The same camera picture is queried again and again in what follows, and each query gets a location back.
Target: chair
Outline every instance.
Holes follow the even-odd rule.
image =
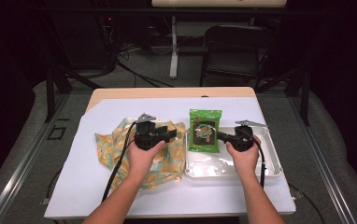
[[[206,74],[256,79],[263,78],[263,65],[275,42],[275,35],[264,27],[216,25],[205,32],[204,55],[199,86]]]

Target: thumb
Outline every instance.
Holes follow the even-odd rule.
[[[234,147],[232,146],[232,144],[230,142],[226,142],[226,147],[227,147],[227,151],[228,153],[233,156],[233,152],[235,151]]]
[[[156,155],[156,154],[158,154],[158,152],[160,152],[164,148],[165,144],[166,144],[166,142],[164,140],[162,140],[157,145],[155,145],[155,147],[152,147],[149,151],[152,151],[152,154]]]

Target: hand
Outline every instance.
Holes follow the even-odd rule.
[[[149,150],[143,150],[135,144],[133,137],[128,148],[129,175],[137,181],[143,181],[149,173],[154,157],[164,148],[165,142],[159,142]]]
[[[257,136],[253,136],[254,140],[261,144]],[[251,148],[246,151],[239,152],[234,149],[230,142],[226,143],[227,151],[234,159],[234,166],[240,178],[242,177],[256,177],[255,168],[258,161],[259,148],[254,143]]]

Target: plastic tray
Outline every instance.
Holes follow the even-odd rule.
[[[265,157],[265,177],[274,177],[280,175],[282,168],[278,160],[274,144],[265,127],[251,127],[253,133],[261,140],[261,148]],[[219,128],[220,132],[235,134],[234,127]],[[189,151],[189,137],[187,132],[187,163],[185,173],[191,178],[198,179],[221,179],[237,178],[234,162],[231,155],[227,152],[223,141],[219,140],[220,153],[192,152]],[[257,176],[261,175],[261,156],[257,162]]]

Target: green package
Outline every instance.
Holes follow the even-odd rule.
[[[190,151],[220,152],[217,139],[221,110],[190,110]]]

